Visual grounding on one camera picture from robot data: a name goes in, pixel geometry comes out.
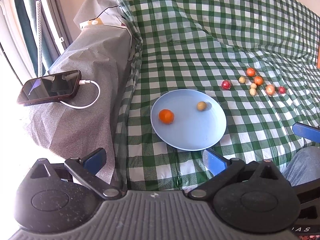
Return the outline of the small red fruit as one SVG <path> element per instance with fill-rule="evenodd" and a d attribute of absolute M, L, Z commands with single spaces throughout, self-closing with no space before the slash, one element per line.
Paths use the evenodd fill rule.
<path fill-rule="evenodd" d="M 277 90 L 278 90 L 278 93 L 279 93 L 279 94 L 285 94 L 285 93 L 286 93 L 286 88 L 283 87 L 283 86 L 279 86 L 279 87 L 277 88 Z"/>

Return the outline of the pale orange fruit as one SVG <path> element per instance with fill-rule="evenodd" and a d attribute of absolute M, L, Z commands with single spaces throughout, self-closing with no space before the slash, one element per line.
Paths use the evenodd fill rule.
<path fill-rule="evenodd" d="M 275 93 L 275 87 L 274 87 L 274 85 L 267 85 L 267 86 L 265 87 L 265 92 L 266 92 L 266 94 L 267 94 L 268 96 L 273 96 L 274 93 Z"/>

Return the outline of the orange-red fruit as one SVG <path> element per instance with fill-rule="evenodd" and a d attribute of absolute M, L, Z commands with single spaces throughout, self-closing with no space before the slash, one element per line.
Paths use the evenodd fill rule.
<path fill-rule="evenodd" d="M 256 75 L 255 69 L 254 68 L 247 68 L 246 74 L 249 77 L 254 77 Z"/>

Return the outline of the blue jeans leg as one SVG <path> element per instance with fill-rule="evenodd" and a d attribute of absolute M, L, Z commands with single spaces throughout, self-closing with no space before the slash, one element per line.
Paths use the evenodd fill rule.
<path fill-rule="evenodd" d="M 302 185 L 320 178 L 319 147 L 301 149 L 287 165 L 283 176 L 292 186 Z"/>

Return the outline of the light blue plate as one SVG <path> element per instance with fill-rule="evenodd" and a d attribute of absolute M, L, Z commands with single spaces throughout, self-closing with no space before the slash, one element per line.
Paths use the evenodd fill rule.
<path fill-rule="evenodd" d="M 197 110 L 204 101 L 207 108 Z M 164 124 L 158 118 L 163 109 L 174 113 L 174 121 Z M 168 145 L 183 151 L 200 151 L 217 144 L 225 134 L 226 115 L 220 104 L 203 92 L 178 89 L 158 98 L 151 108 L 151 125 L 154 132 Z"/>

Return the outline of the black smartphone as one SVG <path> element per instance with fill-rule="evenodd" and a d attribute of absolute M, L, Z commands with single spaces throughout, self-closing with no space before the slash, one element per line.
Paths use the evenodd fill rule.
<path fill-rule="evenodd" d="M 60 102 L 74 98 L 79 90 L 81 72 L 70 70 L 28 80 L 22 87 L 17 103 L 24 106 Z"/>

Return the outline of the green checkered cloth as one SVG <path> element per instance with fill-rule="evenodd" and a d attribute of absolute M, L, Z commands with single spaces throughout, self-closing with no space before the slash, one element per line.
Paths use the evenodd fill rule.
<path fill-rule="evenodd" d="M 152 129 L 151 107 L 171 90 L 198 90 L 221 105 L 227 128 L 214 151 L 227 158 L 271 159 L 283 171 L 311 146 L 292 131 L 296 122 L 319 126 L 319 16 L 309 8 L 297 0 L 117 1 L 139 43 L 116 134 L 117 167 L 129 189 L 190 189 L 211 178 L 200 151 L 177 150 Z M 264 80 L 256 96 L 247 68 Z"/>

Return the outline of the window frame with curtain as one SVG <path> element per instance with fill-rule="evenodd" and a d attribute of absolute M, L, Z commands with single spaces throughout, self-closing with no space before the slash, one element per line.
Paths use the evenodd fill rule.
<path fill-rule="evenodd" d="M 20 85 L 42 73 L 71 44 L 60 0 L 1 0 L 1 71 L 8 69 Z"/>

